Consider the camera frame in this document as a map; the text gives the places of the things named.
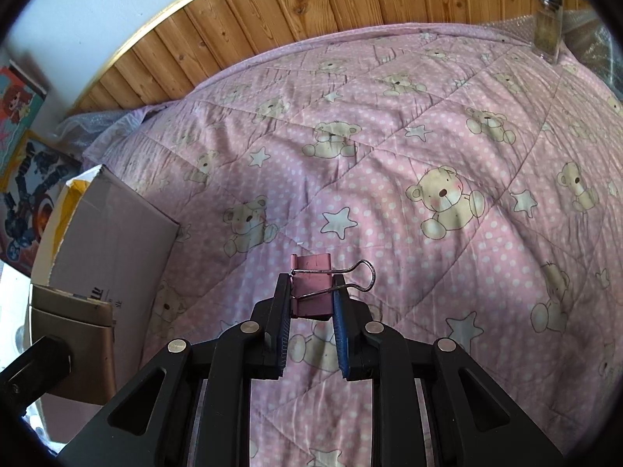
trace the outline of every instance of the teddy bear print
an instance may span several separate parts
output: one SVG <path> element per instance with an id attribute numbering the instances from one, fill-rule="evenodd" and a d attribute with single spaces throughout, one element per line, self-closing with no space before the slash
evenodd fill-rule
<path id="1" fill-rule="evenodd" d="M 346 68 L 343 66 L 346 60 L 325 60 L 318 64 L 318 70 L 325 73 L 343 73 Z"/>
<path id="2" fill-rule="evenodd" d="M 564 65 L 563 68 L 570 74 L 577 74 L 577 67 L 575 65 Z"/>
<path id="3" fill-rule="evenodd" d="M 290 110 L 290 102 L 283 103 L 279 97 L 271 98 L 255 109 L 253 123 L 261 123 L 266 118 L 278 118 L 288 110 Z"/>
<path id="4" fill-rule="evenodd" d="M 269 243 L 276 237 L 277 225 L 266 222 L 268 198 L 258 196 L 253 202 L 238 204 L 227 209 L 223 221 L 231 225 L 234 236 L 225 243 L 225 254 L 246 253 L 259 244 Z"/>
<path id="5" fill-rule="evenodd" d="M 584 121 L 576 118 L 567 110 L 563 110 L 563 113 L 565 114 L 565 116 L 567 116 L 567 119 L 569 120 L 569 131 L 575 138 L 589 140 L 593 144 L 597 142 L 595 135 L 593 134 L 593 132 L 591 132 L 590 128 Z"/>
<path id="6" fill-rule="evenodd" d="M 426 49 L 426 56 L 439 61 L 456 61 L 455 58 L 448 55 L 443 49 Z"/>
<path id="7" fill-rule="evenodd" d="M 556 180 L 558 184 L 571 190 L 575 196 L 573 208 L 578 212 L 591 210 L 599 203 L 597 191 L 586 187 L 586 182 L 582 179 L 582 169 L 577 163 L 572 161 L 565 163 Z"/>
<path id="8" fill-rule="evenodd" d="M 313 131 L 316 143 L 304 146 L 303 154 L 318 158 L 337 158 L 340 155 L 352 157 L 355 155 L 356 147 L 349 137 L 360 131 L 361 126 L 358 124 L 348 124 L 343 121 L 318 123 Z"/>
<path id="9" fill-rule="evenodd" d="M 154 307 L 151 311 L 149 330 L 158 337 L 173 337 L 171 324 L 188 308 L 186 299 L 181 297 L 166 281 L 158 286 Z"/>
<path id="10" fill-rule="evenodd" d="M 199 136 L 192 132 L 190 128 L 187 128 L 177 135 L 172 146 L 173 151 L 183 151 L 189 146 L 192 146 L 195 142 L 197 142 Z"/>
<path id="11" fill-rule="evenodd" d="M 615 111 L 619 116 L 621 115 L 621 102 L 617 98 L 615 98 L 614 96 L 608 98 L 608 105 L 610 105 L 610 108 Z"/>
<path id="12" fill-rule="evenodd" d="M 384 96 L 399 96 L 404 93 L 426 93 L 426 86 L 412 82 L 406 73 L 388 75 L 381 80 L 389 87 L 383 93 Z"/>
<path id="13" fill-rule="evenodd" d="M 238 84 L 237 86 L 233 86 L 228 92 L 226 92 L 222 98 L 220 99 L 222 103 L 234 103 L 238 100 L 245 90 L 249 89 L 251 86 L 248 84 Z"/>
<path id="14" fill-rule="evenodd" d="M 407 198 L 424 203 L 434 212 L 431 219 L 421 225 L 426 237 L 439 240 L 449 230 L 460 230 L 473 218 L 485 212 L 485 197 L 480 191 L 463 193 L 463 183 L 457 171 L 448 165 L 427 171 L 417 185 L 407 189 Z"/>
<path id="15" fill-rule="evenodd" d="M 188 170 L 184 174 L 184 180 L 199 182 L 209 186 L 212 182 L 214 161 L 217 156 L 219 156 L 219 152 L 213 150 L 209 150 L 208 152 L 201 154 L 197 158 L 197 165 L 195 168 Z"/>
<path id="16" fill-rule="evenodd" d="M 335 334 L 331 321 L 317 321 L 312 335 L 292 335 L 288 342 L 288 354 L 293 362 L 305 362 L 327 372 L 337 372 L 338 352 L 335 348 Z"/>
<path id="17" fill-rule="evenodd" d="M 504 114 L 479 111 L 471 107 L 466 108 L 465 111 L 469 116 L 466 124 L 470 132 L 476 135 L 484 133 L 496 142 L 506 142 L 511 145 L 515 143 L 515 133 L 504 128 L 504 121 L 507 119 Z"/>
<path id="18" fill-rule="evenodd" d="M 541 270 L 545 276 L 549 301 L 546 304 L 538 303 L 532 308 L 532 328 L 538 334 L 546 329 L 564 333 L 571 309 L 569 276 L 555 263 L 546 263 Z"/>
<path id="19" fill-rule="evenodd" d="M 516 77 L 512 73 L 494 73 L 493 77 L 497 82 L 501 82 L 504 87 L 509 90 L 511 95 L 517 95 L 518 93 L 523 93 L 522 87 L 519 85 Z"/>

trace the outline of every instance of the poster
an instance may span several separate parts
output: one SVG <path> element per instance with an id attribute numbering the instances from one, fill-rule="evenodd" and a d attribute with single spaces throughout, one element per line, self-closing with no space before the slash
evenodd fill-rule
<path id="1" fill-rule="evenodd" d="M 30 276 L 41 235 L 80 164 L 25 132 L 0 180 L 0 258 Z"/>

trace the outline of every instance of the quilted comforter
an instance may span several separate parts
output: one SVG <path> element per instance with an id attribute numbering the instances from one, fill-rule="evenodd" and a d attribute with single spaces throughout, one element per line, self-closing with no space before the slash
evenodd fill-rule
<path id="1" fill-rule="evenodd" d="M 246 320 L 293 253 L 365 258 L 377 319 L 455 339 L 567 450 L 621 373 L 622 127 L 567 51 L 398 25 L 261 54 L 87 154 L 183 228 L 144 360 Z M 252 466 L 369 465 L 371 384 L 330 324 L 290 335 L 283 379 L 253 383 Z"/>

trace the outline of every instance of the white star print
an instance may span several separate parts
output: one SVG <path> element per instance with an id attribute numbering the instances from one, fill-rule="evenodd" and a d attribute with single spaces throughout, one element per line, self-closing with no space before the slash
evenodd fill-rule
<path id="1" fill-rule="evenodd" d="M 521 193 L 513 193 L 510 195 L 515 199 L 515 208 L 513 209 L 515 212 L 521 212 L 522 210 L 526 211 L 529 218 L 532 218 L 532 208 L 536 207 L 537 201 L 532 196 L 531 191 L 524 190 Z"/>
<path id="2" fill-rule="evenodd" d="M 342 98 L 342 95 L 338 95 L 337 91 L 334 91 L 332 93 L 329 93 L 328 95 L 323 96 L 322 98 L 324 98 L 325 100 L 333 103 L 335 102 L 338 98 Z"/>
<path id="3" fill-rule="evenodd" d="M 605 290 L 610 286 L 610 276 L 608 275 L 608 269 L 604 268 L 601 272 L 596 272 L 595 277 L 599 279 L 599 284 Z"/>
<path id="4" fill-rule="evenodd" d="M 331 212 L 323 212 L 322 215 L 326 219 L 326 225 L 320 229 L 321 234 L 335 232 L 342 240 L 344 240 L 344 231 L 352 226 L 357 226 L 357 222 L 348 218 L 350 215 L 350 207 L 343 208 L 335 214 Z"/>
<path id="5" fill-rule="evenodd" d="M 460 88 L 461 86 L 463 86 L 465 89 L 469 89 L 469 87 L 472 85 L 472 83 L 467 82 L 465 79 L 454 79 L 454 85 L 457 88 Z"/>
<path id="6" fill-rule="evenodd" d="M 313 455 L 313 460 L 307 463 L 307 467 L 346 467 L 338 460 L 338 457 L 342 454 L 339 449 L 334 449 L 329 453 L 310 449 L 310 453 Z"/>
<path id="7" fill-rule="evenodd" d="M 426 133 L 432 133 L 432 130 L 427 130 L 423 124 L 415 127 L 407 126 L 404 130 L 405 137 L 420 137 L 422 142 L 426 142 Z"/>
<path id="8" fill-rule="evenodd" d="M 612 179 L 610 179 L 610 182 L 608 183 L 608 194 L 615 198 L 619 197 L 619 189 Z"/>
<path id="9" fill-rule="evenodd" d="M 470 352 L 472 339 L 482 335 L 485 332 L 482 328 L 474 325 L 473 322 L 475 320 L 476 311 L 472 311 L 462 320 L 454 320 L 453 318 L 445 319 L 445 322 L 452 329 L 452 333 L 448 335 L 448 337 L 463 346 L 463 349 L 465 349 L 467 354 Z"/>
<path id="10" fill-rule="evenodd" d="M 188 223 L 186 226 L 180 225 L 180 229 L 178 230 L 178 236 L 175 238 L 175 242 L 181 242 L 182 244 L 191 238 L 189 230 L 191 229 L 191 224 Z"/>
<path id="11" fill-rule="evenodd" d="M 164 189 L 171 184 L 171 181 L 169 181 L 168 177 L 165 177 L 164 179 L 160 179 L 160 184 L 158 185 L 158 191 L 162 192 L 164 191 Z"/>
<path id="12" fill-rule="evenodd" d="M 252 167 L 253 165 L 257 165 L 260 168 L 262 168 L 262 163 L 270 158 L 270 154 L 266 154 L 265 147 L 257 152 L 250 152 L 249 156 L 251 157 L 251 163 L 249 163 L 248 166 Z"/>

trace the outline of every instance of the cardboard box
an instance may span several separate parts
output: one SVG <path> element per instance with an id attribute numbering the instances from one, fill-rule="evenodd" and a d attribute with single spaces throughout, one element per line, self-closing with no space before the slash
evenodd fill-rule
<path id="1" fill-rule="evenodd" d="M 117 388 L 139 368 L 151 308 L 178 229 L 100 165 L 67 182 L 39 244 L 33 284 L 112 305 Z M 30 331 L 30 339 L 36 335 Z M 46 429 L 52 440 L 69 441 L 91 412 L 77 413 L 70 410 L 73 404 L 63 407 L 55 399 L 45 395 L 41 400 Z"/>

